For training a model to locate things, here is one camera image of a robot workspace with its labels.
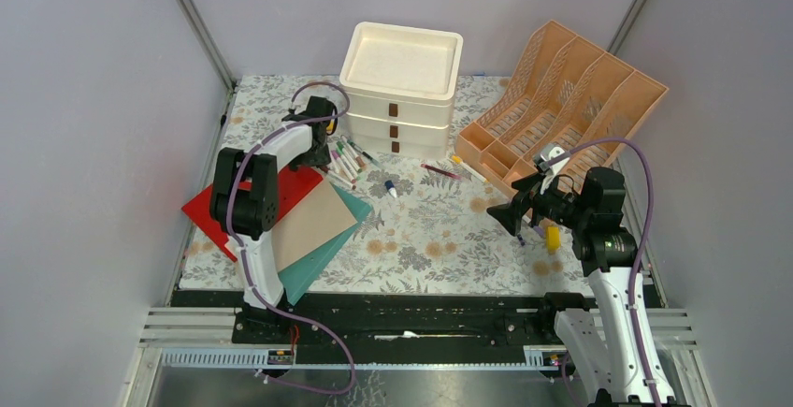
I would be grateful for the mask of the red folder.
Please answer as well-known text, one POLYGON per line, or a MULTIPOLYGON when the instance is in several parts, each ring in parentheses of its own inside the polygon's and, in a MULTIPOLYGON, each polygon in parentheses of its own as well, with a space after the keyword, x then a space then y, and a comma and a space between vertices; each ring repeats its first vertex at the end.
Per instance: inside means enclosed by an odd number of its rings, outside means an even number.
MULTIPOLYGON (((314 170, 304 168, 295 171, 288 168, 281 170, 278 175, 279 210, 277 221, 280 221, 322 181, 323 178, 314 170)), ((212 184, 183 205, 181 211, 208 236, 231 262, 237 262, 238 259, 226 247, 229 236, 222 230, 220 223, 210 215, 211 192, 212 184)))

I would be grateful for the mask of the beige folder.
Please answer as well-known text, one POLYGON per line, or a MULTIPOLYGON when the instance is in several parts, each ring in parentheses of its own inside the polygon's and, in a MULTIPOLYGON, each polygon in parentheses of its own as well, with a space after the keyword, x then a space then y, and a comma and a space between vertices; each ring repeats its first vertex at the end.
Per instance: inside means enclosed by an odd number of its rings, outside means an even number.
POLYGON ((273 227, 276 270, 286 269, 356 223, 335 187, 320 182, 273 227))

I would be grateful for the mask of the teal folder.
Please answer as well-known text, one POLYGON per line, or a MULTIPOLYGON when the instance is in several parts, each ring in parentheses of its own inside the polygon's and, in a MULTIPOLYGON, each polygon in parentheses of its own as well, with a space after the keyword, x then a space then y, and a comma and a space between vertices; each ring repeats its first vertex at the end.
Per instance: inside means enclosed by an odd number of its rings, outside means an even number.
POLYGON ((291 266, 279 271, 286 297, 292 303, 299 301, 306 294, 310 286, 319 278, 326 266, 371 212, 368 203, 335 185, 333 186, 357 223, 291 266))

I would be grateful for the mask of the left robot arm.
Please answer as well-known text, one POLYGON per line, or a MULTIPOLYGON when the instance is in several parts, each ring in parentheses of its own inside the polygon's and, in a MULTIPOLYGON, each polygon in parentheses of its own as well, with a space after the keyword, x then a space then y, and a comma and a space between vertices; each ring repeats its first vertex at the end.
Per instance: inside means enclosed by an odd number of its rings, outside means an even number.
POLYGON ((244 293, 235 328, 251 327, 267 342, 295 334, 297 323, 339 336, 315 320, 281 307, 285 293, 276 269, 272 229, 281 204, 279 173, 290 167, 318 167, 329 162, 326 128, 339 112, 329 99, 312 96, 304 110, 289 112, 279 127, 247 152, 219 151, 209 203, 210 216, 229 237, 228 248, 241 265, 244 293))

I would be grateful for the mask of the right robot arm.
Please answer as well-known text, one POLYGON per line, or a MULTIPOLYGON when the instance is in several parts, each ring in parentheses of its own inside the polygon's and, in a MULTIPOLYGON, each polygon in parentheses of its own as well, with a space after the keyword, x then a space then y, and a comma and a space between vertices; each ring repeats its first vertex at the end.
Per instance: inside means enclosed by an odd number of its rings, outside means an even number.
POLYGON ((513 183, 508 203, 488 214, 517 236, 526 213, 530 224, 548 219, 568 228, 572 249, 595 297, 601 329, 583 296, 548 293, 536 329, 546 342, 563 342, 590 406, 679 406, 658 357, 643 301, 642 276, 633 265, 639 253, 622 226, 626 196, 621 173, 592 167, 580 192, 564 193, 558 179, 541 173, 513 183))

